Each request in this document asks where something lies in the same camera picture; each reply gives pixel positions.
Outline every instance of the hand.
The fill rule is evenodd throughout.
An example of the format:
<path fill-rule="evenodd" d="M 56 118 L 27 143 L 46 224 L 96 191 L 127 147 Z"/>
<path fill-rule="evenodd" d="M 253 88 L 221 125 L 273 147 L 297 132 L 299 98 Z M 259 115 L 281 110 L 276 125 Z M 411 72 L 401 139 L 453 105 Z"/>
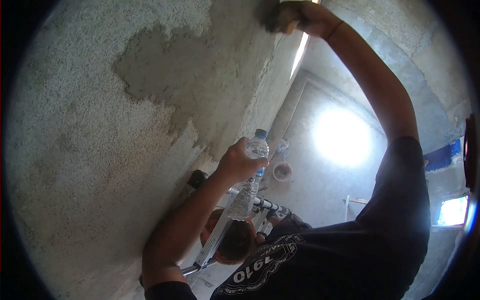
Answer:
<path fill-rule="evenodd" d="M 284 1 L 278 9 L 295 10 L 300 14 L 297 28 L 305 33 L 327 39 L 342 20 L 322 5 L 312 1 Z"/>
<path fill-rule="evenodd" d="M 268 166 L 268 159 L 266 157 L 250 159 L 247 156 L 245 153 L 247 142 L 248 139 L 242 137 L 236 144 L 230 146 L 220 160 L 214 173 L 223 180 L 226 180 L 230 186 L 249 179 L 258 170 Z"/>

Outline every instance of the plastic water bottle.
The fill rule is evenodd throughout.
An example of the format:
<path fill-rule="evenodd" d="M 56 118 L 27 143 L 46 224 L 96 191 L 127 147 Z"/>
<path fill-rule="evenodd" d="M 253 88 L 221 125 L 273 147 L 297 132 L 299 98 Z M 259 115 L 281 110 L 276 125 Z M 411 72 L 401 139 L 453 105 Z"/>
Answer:
<path fill-rule="evenodd" d="M 246 152 L 250 158 L 261 158 L 268 156 L 268 145 L 266 142 L 267 132 L 263 129 L 255 131 L 255 137 L 247 142 Z M 235 185 L 239 193 L 233 200 L 228 217 L 237 221 L 245 221 L 253 207 L 253 199 L 258 192 L 258 184 L 262 180 L 265 168 L 258 170 L 255 175 L 244 182 Z"/>

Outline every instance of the black t-shirt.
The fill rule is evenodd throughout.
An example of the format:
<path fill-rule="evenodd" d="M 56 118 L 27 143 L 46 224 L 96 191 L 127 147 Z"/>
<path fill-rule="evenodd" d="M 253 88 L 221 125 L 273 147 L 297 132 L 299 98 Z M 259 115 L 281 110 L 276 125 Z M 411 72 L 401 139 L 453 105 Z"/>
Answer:
<path fill-rule="evenodd" d="M 400 299 L 423 262 L 430 226 L 420 144 L 398 138 L 355 221 L 270 235 L 211 299 Z M 145 298 L 195 296 L 185 283 L 165 282 L 151 287 Z"/>

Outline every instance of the bucket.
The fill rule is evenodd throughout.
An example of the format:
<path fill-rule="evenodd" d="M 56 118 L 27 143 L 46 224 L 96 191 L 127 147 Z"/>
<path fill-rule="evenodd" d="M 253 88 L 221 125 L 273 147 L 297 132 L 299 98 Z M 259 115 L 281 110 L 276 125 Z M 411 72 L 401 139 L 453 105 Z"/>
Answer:
<path fill-rule="evenodd" d="M 220 208 L 210 214 L 207 223 L 200 233 L 200 243 L 202 243 L 202 247 L 207 242 L 210 234 L 212 234 L 222 213 L 223 208 Z M 243 262 L 248 254 L 255 248 L 255 238 L 255 227 L 249 219 L 246 221 L 233 220 L 232 225 L 218 246 L 213 259 L 221 264 L 239 264 Z"/>
<path fill-rule="evenodd" d="M 285 161 L 277 162 L 272 170 L 273 177 L 280 182 L 290 181 L 292 178 L 292 167 Z"/>

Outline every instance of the bracelet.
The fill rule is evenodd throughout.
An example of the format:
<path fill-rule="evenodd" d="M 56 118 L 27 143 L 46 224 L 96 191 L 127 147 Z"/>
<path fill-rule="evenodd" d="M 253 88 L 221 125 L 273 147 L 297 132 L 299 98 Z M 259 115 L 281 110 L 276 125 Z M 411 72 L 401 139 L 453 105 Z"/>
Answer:
<path fill-rule="evenodd" d="M 338 23 L 333 29 L 332 31 L 330 32 L 330 34 L 327 36 L 327 38 L 325 39 L 326 42 L 328 42 L 328 40 L 330 39 L 330 37 L 332 36 L 332 34 L 336 31 L 336 29 L 342 24 L 344 23 L 343 20 Z"/>

